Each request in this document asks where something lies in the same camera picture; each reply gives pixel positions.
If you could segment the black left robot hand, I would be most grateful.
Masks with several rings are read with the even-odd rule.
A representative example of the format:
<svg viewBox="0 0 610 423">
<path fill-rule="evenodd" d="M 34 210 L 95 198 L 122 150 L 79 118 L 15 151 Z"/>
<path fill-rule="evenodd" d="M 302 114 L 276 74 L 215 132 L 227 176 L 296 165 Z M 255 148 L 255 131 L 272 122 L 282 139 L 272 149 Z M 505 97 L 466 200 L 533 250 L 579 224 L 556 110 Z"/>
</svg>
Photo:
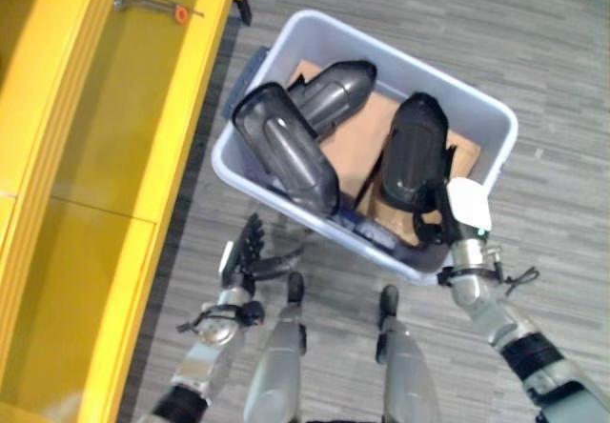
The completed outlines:
<svg viewBox="0 0 610 423">
<path fill-rule="evenodd" d="M 241 287 L 254 295 L 256 282 L 277 279 L 296 270 L 303 249 L 262 257 L 264 235 L 262 220 L 257 213 L 251 214 L 234 242 L 227 261 L 220 267 L 220 286 L 223 290 Z"/>
</svg>

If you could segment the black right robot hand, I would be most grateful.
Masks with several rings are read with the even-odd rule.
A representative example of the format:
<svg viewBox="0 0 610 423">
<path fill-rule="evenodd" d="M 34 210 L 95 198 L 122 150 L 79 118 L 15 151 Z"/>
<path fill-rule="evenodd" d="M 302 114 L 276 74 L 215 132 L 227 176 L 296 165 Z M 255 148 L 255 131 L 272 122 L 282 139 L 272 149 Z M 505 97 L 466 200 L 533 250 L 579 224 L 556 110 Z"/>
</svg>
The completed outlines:
<svg viewBox="0 0 610 423">
<path fill-rule="evenodd" d="M 443 179 L 432 188 L 432 201 L 433 211 L 440 215 L 437 223 L 414 215 L 414 231 L 421 243 L 451 248 L 469 239 L 487 242 L 492 219 L 487 190 L 479 182 L 465 177 Z"/>
</svg>

